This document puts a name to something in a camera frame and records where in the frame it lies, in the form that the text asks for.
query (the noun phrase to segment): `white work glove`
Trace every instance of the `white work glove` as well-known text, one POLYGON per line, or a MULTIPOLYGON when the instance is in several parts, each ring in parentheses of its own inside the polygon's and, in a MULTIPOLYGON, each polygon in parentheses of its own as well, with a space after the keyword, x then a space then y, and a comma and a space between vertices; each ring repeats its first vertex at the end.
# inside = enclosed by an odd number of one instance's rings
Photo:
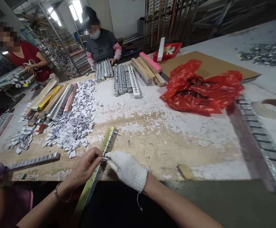
POLYGON ((91 65, 91 70, 92 70, 92 71, 96 71, 96 66, 95 66, 95 64, 92 64, 92 65, 91 65))
POLYGON ((110 158, 107 164, 117 173, 119 179, 129 187, 141 193, 147 177, 147 170, 131 154, 121 151, 109 152, 105 157, 110 158))

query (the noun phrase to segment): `face mask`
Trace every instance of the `face mask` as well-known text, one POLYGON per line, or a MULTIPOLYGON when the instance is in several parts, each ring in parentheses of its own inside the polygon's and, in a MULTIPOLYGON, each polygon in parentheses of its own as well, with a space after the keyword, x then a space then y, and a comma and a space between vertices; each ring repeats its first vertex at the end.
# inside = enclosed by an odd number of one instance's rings
POLYGON ((90 34, 89 37, 92 39, 92 40, 98 40, 100 38, 100 30, 96 31, 94 34, 90 34))

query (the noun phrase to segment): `red plastic bag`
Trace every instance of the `red plastic bag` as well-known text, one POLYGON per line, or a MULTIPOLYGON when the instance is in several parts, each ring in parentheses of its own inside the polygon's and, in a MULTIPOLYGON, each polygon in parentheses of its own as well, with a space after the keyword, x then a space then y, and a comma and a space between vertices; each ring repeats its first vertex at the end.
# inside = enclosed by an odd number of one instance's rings
POLYGON ((200 60, 190 60, 171 72, 167 91, 160 97, 169 107, 199 114, 221 113, 244 90, 239 84, 242 81, 239 71, 203 79, 195 74, 201 64, 200 60))

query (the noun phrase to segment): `brown cardboard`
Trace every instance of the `brown cardboard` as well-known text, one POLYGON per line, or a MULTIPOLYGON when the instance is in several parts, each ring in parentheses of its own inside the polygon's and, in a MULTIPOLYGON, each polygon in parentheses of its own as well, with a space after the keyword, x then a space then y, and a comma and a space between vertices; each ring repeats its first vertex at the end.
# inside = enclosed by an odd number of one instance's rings
POLYGON ((201 52, 190 52, 184 55, 180 55, 173 59, 169 59, 164 62, 158 63, 162 67, 162 72, 165 73, 168 77, 170 72, 178 67, 179 65, 187 63, 191 59, 198 59, 202 61, 202 65, 196 71, 196 74, 208 79, 217 75, 220 75, 229 70, 237 70, 243 75, 243 79, 253 78, 259 76, 260 74, 243 67, 231 64, 229 62, 217 59, 210 55, 203 54, 201 52))

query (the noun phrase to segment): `red shirt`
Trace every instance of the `red shirt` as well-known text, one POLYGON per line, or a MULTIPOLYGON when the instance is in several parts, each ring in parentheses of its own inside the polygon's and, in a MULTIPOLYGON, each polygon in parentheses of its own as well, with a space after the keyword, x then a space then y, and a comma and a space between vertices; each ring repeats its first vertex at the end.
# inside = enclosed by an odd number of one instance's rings
MULTIPOLYGON (((21 42, 21 48, 23 51, 24 58, 20 58, 16 56, 14 53, 9 52, 9 56, 12 59, 13 63, 16 66, 27 66, 39 63, 41 60, 37 57, 37 53, 39 49, 32 45, 29 42, 21 42)), ((53 71, 48 66, 37 67, 34 69, 37 73, 36 80, 38 82, 45 81, 49 78, 49 75, 53 73, 53 71)))

